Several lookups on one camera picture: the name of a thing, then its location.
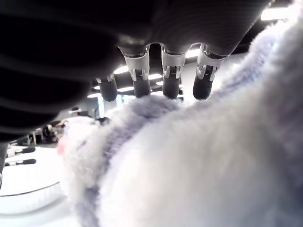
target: ceiling light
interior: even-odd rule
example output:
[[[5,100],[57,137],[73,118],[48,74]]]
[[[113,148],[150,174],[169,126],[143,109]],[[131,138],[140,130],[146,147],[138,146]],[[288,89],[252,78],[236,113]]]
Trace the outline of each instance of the ceiling light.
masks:
[[[162,78],[162,75],[156,73],[156,74],[151,74],[148,76],[148,79],[159,79]]]
[[[128,72],[128,66],[127,65],[122,66],[122,67],[116,69],[114,71],[114,74],[120,74],[120,73],[124,73],[124,72]]]
[[[294,13],[293,9],[294,8],[291,7],[265,9],[262,12],[261,20],[278,20],[290,18]]]
[[[157,82],[156,85],[162,86],[163,85],[163,81]]]
[[[163,81],[157,82],[156,85],[163,86]]]
[[[186,58],[197,57],[199,56],[199,53],[200,53],[200,49],[190,50],[186,53],[185,57]]]
[[[119,92],[125,92],[125,91],[132,91],[134,87],[124,87],[124,88],[119,88]]]
[[[96,98],[96,97],[100,97],[100,96],[101,96],[100,93],[94,93],[94,94],[87,96],[87,98]]]
[[[155,91],[155,92],[151,92],[151,95],[162,96],[163,92],[162,91]]]

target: fluffy fabric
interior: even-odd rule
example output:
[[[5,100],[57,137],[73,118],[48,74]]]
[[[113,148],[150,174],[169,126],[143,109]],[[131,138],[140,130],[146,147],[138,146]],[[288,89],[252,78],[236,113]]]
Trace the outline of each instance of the fluffy fabric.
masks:
[[[73,122],[62,185],[84,227],[302,227],[303,12],[207,102],[157,96]]]

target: pink nose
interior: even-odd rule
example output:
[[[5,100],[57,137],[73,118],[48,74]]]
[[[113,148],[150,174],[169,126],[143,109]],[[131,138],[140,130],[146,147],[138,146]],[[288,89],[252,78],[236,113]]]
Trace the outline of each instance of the pink nose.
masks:
[[[58,155],[62,155],[64,153],[64,148],[65,148],[65,145],[66,145],[66,141],[67,141],[67,138],[64,137],[64,136],[59,140],[58,145],[57,145]]]

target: ceiling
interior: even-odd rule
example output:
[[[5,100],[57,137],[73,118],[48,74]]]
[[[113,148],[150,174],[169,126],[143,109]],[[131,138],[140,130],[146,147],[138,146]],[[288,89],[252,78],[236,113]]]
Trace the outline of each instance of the ceiling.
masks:
[[[278,7],[286,7],[288,6],[292,1],[291,0],[276,0],[272,5],[271,8],[278,8]],[[247,34],[243,37],[237,48],[234,50],[232,54],[237,53],[244,53],[248,51],[249,45],[251,41],[257,36],[258,33],[260,33],[264,28],[275,21],[261,21],[260,19],[257,20],[257,22],[251,27],[251,29],[247,32]],[[191,47],[191,49],[198,49],[199,45],[194,45]],[[193,63],[197,61],[197,57],[188,58],[185,61],[185,64]],[[159,44],[152,44],[150,46],[150,71],[149,74],[163,74],[162,72],[162,65],[161,65],[161,47]],[[132,87],[133,81],[129,74],[129,72],[116,74],[115,75],[117,88],[124,88],[124,87]],[[150,80],[151,89],[153,91],[162,91],[162,86],[156,85],[156,82],[162,81],[162,78],[159,79],[153,79]],[[91,88],[92,93],[98,92],[93,87],[97,86],[98,83],[96,80],[93,80],[93,85]],[[126,92],[118,92],[119,94],[124,95],[134,95],[134,91],[126,91]]]

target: floor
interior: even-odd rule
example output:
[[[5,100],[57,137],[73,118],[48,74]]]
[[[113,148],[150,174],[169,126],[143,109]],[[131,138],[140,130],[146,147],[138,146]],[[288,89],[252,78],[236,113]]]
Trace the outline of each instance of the floor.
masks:
[[[48,144],[37,144],[37,147],[41,147],[41,148],[56,148],[57,143],[48,143]]]

